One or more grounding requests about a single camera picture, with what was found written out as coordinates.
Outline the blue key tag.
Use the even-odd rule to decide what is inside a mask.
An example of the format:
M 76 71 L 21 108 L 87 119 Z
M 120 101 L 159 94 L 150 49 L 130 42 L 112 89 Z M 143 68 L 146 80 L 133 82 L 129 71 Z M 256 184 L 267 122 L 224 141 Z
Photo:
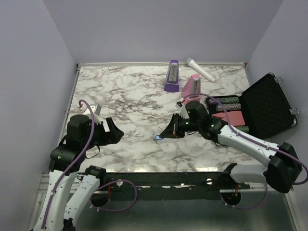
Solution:
M 164 138 L 160 137 L 159 135 L 155 135 L 154 141 L 156 144 L 160 144 L 164 141 Z

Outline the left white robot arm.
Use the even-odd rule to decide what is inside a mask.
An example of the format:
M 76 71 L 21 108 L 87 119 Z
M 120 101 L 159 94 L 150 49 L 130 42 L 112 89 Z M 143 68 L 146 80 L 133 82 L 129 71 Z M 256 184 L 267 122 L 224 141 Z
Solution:
M 86 151 L 93 147 L 117 144 L 124 136 L 108 117 L 100 121 L 96 114 L 74 115 L 67 123 L 66 135 L 51 152 L 49 183 L 35 231 L 74 231 L 82 209 L 96 190 L 107 183 L 106 169 L 89 166 L 85 177 L 72 197 L 69 197 Z

